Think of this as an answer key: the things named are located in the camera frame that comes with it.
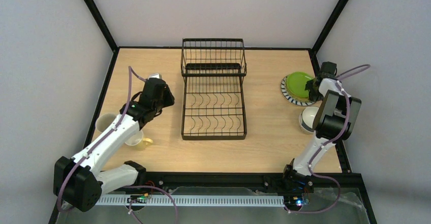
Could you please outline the green plate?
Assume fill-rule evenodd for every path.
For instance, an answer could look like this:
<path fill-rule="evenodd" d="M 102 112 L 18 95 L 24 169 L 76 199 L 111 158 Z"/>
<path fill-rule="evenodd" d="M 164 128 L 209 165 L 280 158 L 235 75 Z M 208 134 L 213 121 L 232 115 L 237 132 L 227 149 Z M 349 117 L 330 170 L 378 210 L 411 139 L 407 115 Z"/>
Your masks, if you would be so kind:
<path fill-rule="evenodd" d="M 287 82 L 289 88 L 295 95 L 300 97 L 309 97 L 309 93 L 305 90 L 305 84 L 307 81 L 312 80 L 313 77 L 305 72 L 293 72 L 287 75 Z"/>

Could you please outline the black wire dish rack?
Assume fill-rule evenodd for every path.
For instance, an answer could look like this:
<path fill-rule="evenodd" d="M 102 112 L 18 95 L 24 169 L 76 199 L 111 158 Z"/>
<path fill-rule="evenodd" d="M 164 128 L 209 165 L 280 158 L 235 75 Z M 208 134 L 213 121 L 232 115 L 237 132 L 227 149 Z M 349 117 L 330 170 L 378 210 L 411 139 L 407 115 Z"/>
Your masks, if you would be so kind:
<path fill-rule="evenodd" d="M 241 38 L 184 38 L 183 140 L 243 140 L 247 135 Z"/>

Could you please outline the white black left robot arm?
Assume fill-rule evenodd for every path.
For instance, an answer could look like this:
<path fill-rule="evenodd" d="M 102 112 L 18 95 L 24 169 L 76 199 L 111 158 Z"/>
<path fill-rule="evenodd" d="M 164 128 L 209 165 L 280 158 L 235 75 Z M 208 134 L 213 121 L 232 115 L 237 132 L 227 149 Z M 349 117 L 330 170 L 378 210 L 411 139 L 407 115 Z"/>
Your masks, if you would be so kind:
<path fill-rule="evenodd" d="M 82 212 L 90 210 L 101 196 L 125 186 L 146 182 L 146 168 L 126 161 L 118 168 L 103 171 L 107 161 L 162 109 L 174 105 L 174 96 L 161 78 L 145 81 L 143 90 L 123 105 L 114 121 L 86 148 L 71 158 L 62 156 L 54 165 L 53 193 L 57 207 L 63 202 Z"/>

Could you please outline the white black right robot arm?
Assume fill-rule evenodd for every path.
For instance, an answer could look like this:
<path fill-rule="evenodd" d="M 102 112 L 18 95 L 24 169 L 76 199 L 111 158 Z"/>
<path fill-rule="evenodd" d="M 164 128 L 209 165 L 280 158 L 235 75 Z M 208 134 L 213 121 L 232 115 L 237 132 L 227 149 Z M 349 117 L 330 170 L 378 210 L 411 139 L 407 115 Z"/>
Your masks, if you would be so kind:
<path fill-rule="evenodd" d="M 300 156 L 285 166 L 283 178 L 307 185 L 323 155 L 338 141 L 346 140 L 352 134 L 361 100 L 342 87 L 335 63 L 322 63 L 314 78 L 300 79 L 298 74 L 289 74 L 282 80 L 281 90 L 285 98 L 307 109 L 318 101 L 321 105 L 313 118 L 312 140 Z"/>

